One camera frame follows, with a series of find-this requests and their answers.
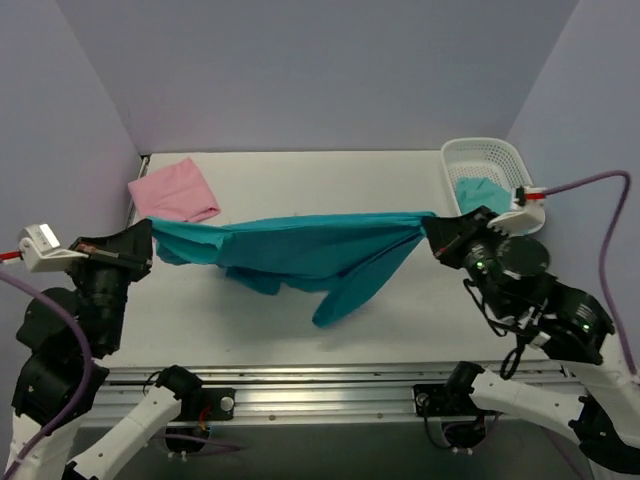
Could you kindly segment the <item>teal t shirt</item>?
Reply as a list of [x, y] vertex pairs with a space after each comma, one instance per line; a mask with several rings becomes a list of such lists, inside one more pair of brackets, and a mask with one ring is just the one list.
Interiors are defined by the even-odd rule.
[[312, 317], [327, 327], [362, 307], [426, 237], [430, 211], [291, 216], [226, 226], [155, 218], [158, 257], [215, 265], [264, 295], [282, 286], [325, 295]]

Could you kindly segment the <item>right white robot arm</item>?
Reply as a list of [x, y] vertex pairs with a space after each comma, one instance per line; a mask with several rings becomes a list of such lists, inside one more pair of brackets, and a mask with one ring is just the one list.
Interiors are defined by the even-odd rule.
[[488, 325], [515, 338], [501, 364], [459, 362], [426, 395], [423, 417], [503, 413], [563, 436], [609, 471], [638, 474], [639, 380], [607, 311], [549, 273], [539, 241], [501, 229], [485, 207], [422, 226], [434, 258], [465, 272]]

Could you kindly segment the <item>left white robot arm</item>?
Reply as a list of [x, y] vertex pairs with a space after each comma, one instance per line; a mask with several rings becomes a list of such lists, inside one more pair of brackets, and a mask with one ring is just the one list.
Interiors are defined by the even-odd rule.
[[39, 291], [8, 273], [1, 280], [31, 297], [16, 339], [31, 355], [12, 406], [7, 479], [112, 479], [160, 428], [194, 417], [202, 380], [173, 365], [160, 371], [143, 400], [96, 444], [70, 457], [74, 438], [109, 375], [97, 360], [121, 344], [128, 289], [153, 263], [152, 223], [114, 235], [79, 237], [65, 248], [46, 223], [18, 236], [3, 263], [31, 273], [63, 272], [74, 288]]

